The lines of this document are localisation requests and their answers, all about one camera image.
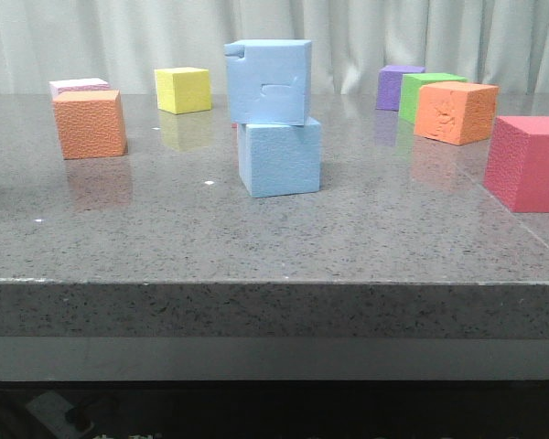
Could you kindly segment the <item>light blue foam block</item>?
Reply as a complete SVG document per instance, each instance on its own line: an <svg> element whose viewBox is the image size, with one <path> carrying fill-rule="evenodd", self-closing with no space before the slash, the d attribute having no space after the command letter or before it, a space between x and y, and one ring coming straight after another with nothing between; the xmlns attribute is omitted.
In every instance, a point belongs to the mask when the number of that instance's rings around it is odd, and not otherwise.
<svg viewBox="0 0 549 439"><path fill-rule="evenodd" d="M254 198L320 189L321 124L237 126L239 175Z"/></svg>

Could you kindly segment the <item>dented blue foam block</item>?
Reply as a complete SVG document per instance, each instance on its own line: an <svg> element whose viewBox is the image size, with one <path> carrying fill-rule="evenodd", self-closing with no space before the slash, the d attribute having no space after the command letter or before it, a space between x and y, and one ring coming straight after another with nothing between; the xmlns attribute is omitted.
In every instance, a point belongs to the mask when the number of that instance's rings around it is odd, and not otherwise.
<svg viewBox="0 0 549 439"><path fill-rule="evenodd" d="M232 122L306 123L311 96L310 40L242 39L226 44L224 55Z"/></svg>

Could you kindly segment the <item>yellow foam block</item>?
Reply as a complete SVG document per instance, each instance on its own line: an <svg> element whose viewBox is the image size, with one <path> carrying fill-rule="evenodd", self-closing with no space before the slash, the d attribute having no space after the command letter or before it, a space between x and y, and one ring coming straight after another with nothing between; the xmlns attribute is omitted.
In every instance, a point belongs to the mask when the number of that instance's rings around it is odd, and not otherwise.
<svg viewBox="0 0 549 439"><path fill-rule="evenodd" d="M210 71L181 67L155 70L157 108L173 114L212 108Z"/></svg>

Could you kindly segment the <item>purple foam block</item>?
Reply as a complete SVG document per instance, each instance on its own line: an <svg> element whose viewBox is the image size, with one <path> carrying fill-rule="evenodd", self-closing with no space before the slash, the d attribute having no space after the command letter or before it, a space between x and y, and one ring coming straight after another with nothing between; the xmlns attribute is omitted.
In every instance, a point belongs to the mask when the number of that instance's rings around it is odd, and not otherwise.
<svg viewBox="0 0 549 439"><path fill-rule="evenodd" d="M376 109L398 111L404 74L424 73L424 66L386 65L378 75Z"/></svg>

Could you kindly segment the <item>green foam block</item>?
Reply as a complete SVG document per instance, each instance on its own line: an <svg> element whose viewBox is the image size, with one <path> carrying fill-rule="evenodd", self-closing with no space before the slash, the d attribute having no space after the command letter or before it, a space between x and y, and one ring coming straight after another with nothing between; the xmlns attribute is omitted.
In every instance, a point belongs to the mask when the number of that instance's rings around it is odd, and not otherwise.
<svg viewBox="0 0 549 439"><path fill-rule="evenodd" d="M450 73L406 73L402 76L399 117L414 123L422 86L443 81L467 82L466 77Z"/></svg>

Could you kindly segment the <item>orange foam block left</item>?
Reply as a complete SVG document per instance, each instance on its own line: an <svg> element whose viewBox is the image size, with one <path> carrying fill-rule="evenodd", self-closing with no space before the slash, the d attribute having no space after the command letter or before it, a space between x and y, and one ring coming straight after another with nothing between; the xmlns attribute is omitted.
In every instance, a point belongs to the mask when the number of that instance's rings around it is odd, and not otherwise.
<svg viewBox="0 0 549 439"><path fill-rule="evenodd" d="M127 150L118 90L65 91L52 100L63 158L122 156Z"/></svg>

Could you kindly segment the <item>dented orange foam block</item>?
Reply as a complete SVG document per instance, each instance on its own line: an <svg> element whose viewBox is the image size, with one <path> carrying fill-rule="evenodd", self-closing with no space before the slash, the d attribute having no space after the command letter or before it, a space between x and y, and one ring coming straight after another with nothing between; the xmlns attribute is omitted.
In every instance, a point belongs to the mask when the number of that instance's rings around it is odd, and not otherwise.
<svg viewBox="0 0 549 439"><path fill-rule="evenodd" d="M500 88L496 85L442 81L420 88L414 134L451 145L490 137Z"/></svg>

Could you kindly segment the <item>pink lilac foam block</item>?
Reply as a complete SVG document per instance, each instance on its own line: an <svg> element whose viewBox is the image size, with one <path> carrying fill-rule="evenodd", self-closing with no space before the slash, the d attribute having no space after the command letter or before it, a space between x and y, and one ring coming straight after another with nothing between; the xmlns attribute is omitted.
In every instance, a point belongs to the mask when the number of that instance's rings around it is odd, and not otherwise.
<svg viewBox="0 0 549 439"><path fill-rule="evenodd" d="M48 85L52 98L66 91L105 91L111 89L110 84L100 78L51 80Z"/></svg>

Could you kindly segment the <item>large red foam block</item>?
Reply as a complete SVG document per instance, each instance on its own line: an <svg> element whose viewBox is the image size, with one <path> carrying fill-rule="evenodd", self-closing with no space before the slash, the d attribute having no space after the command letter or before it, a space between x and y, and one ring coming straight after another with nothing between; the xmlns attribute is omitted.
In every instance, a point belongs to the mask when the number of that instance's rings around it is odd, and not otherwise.
<svg viewBox="0 0 549 439"><path fill-rule="evenodd" d="M499 116L483 184L512 212L549 213L549 116Z"/></svg>

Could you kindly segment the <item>grey power adapter under table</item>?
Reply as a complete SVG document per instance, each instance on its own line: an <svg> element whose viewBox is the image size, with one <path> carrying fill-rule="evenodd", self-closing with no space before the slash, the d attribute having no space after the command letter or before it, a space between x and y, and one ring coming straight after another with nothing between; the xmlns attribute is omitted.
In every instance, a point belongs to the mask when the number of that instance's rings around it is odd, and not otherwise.
<svg viewBox="0 0 549 439"><path fill-rule="evenodd" d="M94 423L55 391L46 391L25 405L28 412L56 438L82 438Z"/></svg>

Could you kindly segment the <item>grey curtain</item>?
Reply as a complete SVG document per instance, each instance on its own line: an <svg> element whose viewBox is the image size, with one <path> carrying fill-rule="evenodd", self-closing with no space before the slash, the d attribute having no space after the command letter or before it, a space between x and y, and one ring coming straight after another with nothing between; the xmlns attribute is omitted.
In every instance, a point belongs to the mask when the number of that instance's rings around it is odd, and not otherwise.
<svg viewBox="0 0 549 439"><path fill-rule="evenodd" d="M387 64L549 93L549 1L0 1L0 93L99 77L150 93L157 68L210 71L225 44L312 41L316 93L372 93Z"/></svg>

